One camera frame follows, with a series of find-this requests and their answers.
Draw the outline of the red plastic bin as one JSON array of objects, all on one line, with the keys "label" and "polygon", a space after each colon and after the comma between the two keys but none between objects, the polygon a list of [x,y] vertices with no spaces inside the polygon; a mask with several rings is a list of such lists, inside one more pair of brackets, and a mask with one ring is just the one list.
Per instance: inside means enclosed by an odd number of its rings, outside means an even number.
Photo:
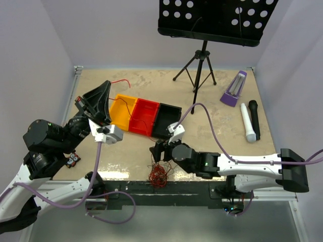
[{"label": "red plastic bin", "polygon": [[158,102],[138,98],[130,118],[129,131],[151,137],[158,108]]}]

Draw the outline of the black plastic bin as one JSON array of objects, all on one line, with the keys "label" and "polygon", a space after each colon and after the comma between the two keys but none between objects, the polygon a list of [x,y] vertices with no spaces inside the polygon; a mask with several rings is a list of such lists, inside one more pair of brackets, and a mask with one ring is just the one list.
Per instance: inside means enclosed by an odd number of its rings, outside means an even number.
[{"label": "black plastic bin", "polygon": [[181,118],[182,108],[165,103],[160,103],[154,120],[151,136],[167,139],[171,136],[168,126],[178,122]]}]

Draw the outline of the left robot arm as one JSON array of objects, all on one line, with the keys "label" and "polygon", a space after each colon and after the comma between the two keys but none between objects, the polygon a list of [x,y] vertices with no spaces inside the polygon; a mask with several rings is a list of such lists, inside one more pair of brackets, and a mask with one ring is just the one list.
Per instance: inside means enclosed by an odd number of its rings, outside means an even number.
[{"label": "left robot arm", "polygon": [[108,110],[111,82],[98,87],[75,100],[78,112],[60,126],[44,119],[32,122],[23,140],[28,153],[5,191],[1,194],[1,233],[22,230],[37,220],[41,206],[35,195],[18,186],[26,183],[37,189],[50,180],[67,162],[67,154],[91,133],[90,122],[100,127],[108,126],[111,117]]}]

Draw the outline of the orange plastic bin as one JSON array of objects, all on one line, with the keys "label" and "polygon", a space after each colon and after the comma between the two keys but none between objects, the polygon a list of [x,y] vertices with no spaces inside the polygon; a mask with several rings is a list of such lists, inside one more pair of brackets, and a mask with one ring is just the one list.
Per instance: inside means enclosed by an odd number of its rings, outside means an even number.
[{"label": "orange plastic bin", "polygon": [[111,117],[111,124],[116,125],[123,131],[129,130],[130,118],[132,116],[134,107],[137,103],[136,97],[117,94],[113,101],[109,112]]}]

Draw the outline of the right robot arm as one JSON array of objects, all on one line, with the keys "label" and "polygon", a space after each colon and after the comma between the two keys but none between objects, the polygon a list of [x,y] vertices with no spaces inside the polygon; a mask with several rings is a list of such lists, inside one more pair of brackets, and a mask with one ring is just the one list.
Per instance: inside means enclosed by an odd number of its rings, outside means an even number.
[{"label": "right robot arm", "polygon": [[181,141],[158,140],[149,151],[155,162],[172,160],[185,172],[203,179],[226,176],[229,182],[223,192],[230,198],[271,187],[294,193],[309,192],[305,161],[291,149],[266,156],[226,156],[198,152]]}]

